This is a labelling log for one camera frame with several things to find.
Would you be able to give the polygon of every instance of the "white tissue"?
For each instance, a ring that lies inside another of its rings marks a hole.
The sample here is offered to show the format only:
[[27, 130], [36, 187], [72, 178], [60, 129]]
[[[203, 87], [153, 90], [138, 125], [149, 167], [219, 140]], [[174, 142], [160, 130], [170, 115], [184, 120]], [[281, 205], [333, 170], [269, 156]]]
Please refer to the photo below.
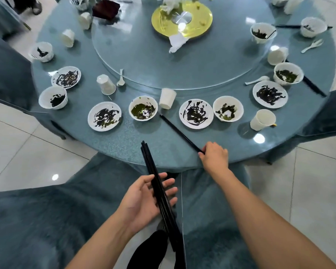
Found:
[[182, 0], [163, 0], [163, 5], [161, 6], [161, 9], [169, 14], [174, 8], [179, 8], [179, 3], [181, 1]]
[[169, 49], [169, 52], [175, 53], [180, 47], [183, 46], [183, 44], [187, 42], [187, 40], [189, 40], [189, 38], [185, 38], [180, 32], [170, 36], [169, 41], [172, 47]]

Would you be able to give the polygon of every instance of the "white plastic spoon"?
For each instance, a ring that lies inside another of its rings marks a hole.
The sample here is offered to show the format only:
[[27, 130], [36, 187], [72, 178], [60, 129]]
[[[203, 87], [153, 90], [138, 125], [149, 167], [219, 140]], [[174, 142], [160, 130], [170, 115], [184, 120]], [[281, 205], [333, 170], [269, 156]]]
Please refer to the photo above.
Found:
[[121, 77], [120, 77], [120, 80], [117, 82], [117, 86], [119, 86], [119, 87], [123, 86], [126, 83], [123, 80], [122, 74], [123, 74], [123, 69], [120, 70]]
[[319, 47], [319, 46], [321, 46], [322, 44], [323, 44], [323, 39], [316, 40], [316, 41], [314, 41], [313, 43], [311, 43], [311, 45], [310, 45], [309, 47], [303, 49], [303, 50], [301, 51], [301, 53], [303, 54], [303, 53], [305, 53], [307, 50], [312, 49], [312, 48]]
[[257, 82], [260, 82], [260, 81], [264, 81], [264, 80], [269, 81], [270, 78], [268, 76], [264, 75], [264, 76], [260, 77], [259, 79], [254, 80], [254, 81], [245, 82], [245, 85], [254, 84], [254, 83], [257, 83]]

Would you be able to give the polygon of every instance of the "hand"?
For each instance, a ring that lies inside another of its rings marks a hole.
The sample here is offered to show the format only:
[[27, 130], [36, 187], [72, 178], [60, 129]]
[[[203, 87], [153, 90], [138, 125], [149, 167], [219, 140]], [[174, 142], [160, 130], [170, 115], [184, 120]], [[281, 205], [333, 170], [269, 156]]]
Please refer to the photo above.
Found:
[[[161, 179], [167, 177], [167, 173], [159, 174]], [[128, 189], [123, 197], [120, 206], [117, 209], [117, 214], [127, 224], [127, 228], [132, 233], [136, 234], [149, 224], [158, 214], [159, 208], [157, 200], [153, 197], [153, 189], [151, 189], [154, 175], [140, 176]], [[164, 181], [163, 187], [169, 187], [175, 182], [174, 178]], [[177, 187], [170, 188], [166, 191], [166, 195], [171, 197], [178, 191]], [[178, 198], [173, 197], [170, 200], [170, 205], [173, 206]]]
[[228, 170], [228, 150], [223, 149], [219, 144], [207, 142], [203, 152], [198, 153], [204, 169], [212, 176], [220, 175]]

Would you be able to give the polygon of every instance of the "left hand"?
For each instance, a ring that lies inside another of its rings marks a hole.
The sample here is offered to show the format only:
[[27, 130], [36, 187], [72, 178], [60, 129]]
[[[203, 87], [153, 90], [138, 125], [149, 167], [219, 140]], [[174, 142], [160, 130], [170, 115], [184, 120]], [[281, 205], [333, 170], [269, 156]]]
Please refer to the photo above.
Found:
[[[167, 177], [167, 173], [159, 174], [161, 179]], [[122, 221], [127, 225], [127, 228], [135, 235], [149, 224], [158, 214], [159, 207], [156, 198], [153, 196], [153, 189], [151, 189], [154, 175], [140, 176], [128, 189], [123, 197], [120, 206], [117, 209], [117, 214]], [[169, 187], [175, 182], [174, 178], [167, 179], [162, 182], [163, 187]], [[170, 188], [166, 191], [166, 195], [170, 196], [176, 194], [177, 187]], [[170, 200], [170, 205], [173, 206], [178, 198], [173, 197]]]

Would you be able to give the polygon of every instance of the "white tile floor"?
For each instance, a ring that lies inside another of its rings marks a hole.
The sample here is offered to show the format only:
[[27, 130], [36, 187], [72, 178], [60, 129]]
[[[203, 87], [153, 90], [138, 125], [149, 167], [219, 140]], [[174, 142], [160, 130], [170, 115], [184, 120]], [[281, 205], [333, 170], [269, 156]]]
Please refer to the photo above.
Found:
[[[9, 41], [27, 58], [30, 45], [56, 5], [54, 0], [39, 1], [43, 4], [41, 15], [24, 15], [32, 31]], [[334, 26], [336, 40], [334, 2], [315, 0]], [[64, 183], [95, 153], [80, 142], [61, 140], [33, 117], [0, 104], [0, 191]], [[336, 137], [302, 144], [272, 166], [250, 161], [248, 170], [253, 191], [336, 262]], [[139, 235], [137, 241], [146, 235]], [[131, 252], [128, 247], [124, 256], [129, 257]], [[162, 269], [173, 268], [174, 259], [168, 256]], [[123, 257], [120, 261], [116, 268], [124, 268], [127, 262]]]

